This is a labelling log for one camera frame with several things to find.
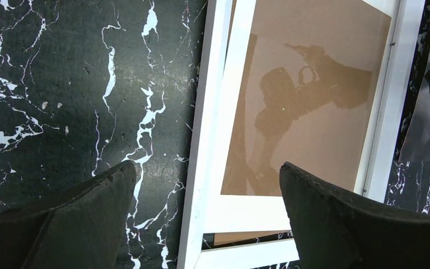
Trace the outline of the white picture frame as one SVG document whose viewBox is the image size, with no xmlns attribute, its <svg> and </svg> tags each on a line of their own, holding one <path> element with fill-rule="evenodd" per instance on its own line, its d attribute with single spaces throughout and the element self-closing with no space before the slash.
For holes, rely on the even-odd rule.
<svg viewBox="0 0 430 269">
<path fill-rule="evenodd" d="M 256 4 L 208 2 L 178 268 L 255 268 L 298 259 L 293 239 L 202 248 L 205 233 L 289 228 L 281 197 L 221 195 Z M 383 202 L 424 1 L 369 1 L 369 5 L 392 22 L 355 190 Z"/>
</svg>

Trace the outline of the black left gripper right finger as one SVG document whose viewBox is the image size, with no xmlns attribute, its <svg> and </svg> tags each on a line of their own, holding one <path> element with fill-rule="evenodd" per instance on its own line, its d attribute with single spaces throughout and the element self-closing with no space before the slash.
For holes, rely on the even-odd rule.
<svg viewBox="0 0 430 269">
<path fill-rule="evenodd" d="M 430 215 L 284 163 L 279 184 L 302 268 L 430 268 Z"/>
</svg>

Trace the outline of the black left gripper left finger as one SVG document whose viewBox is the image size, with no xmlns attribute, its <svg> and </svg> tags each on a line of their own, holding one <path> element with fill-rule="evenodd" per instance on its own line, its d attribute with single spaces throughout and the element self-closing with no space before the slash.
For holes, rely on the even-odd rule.
<svg viewBox="0 0 430 269">
<path fill-rule="evenodd" d="M 0 268 L 113 268 L 137 171 L 101 174 L 0 213 Z"/>
</svg>

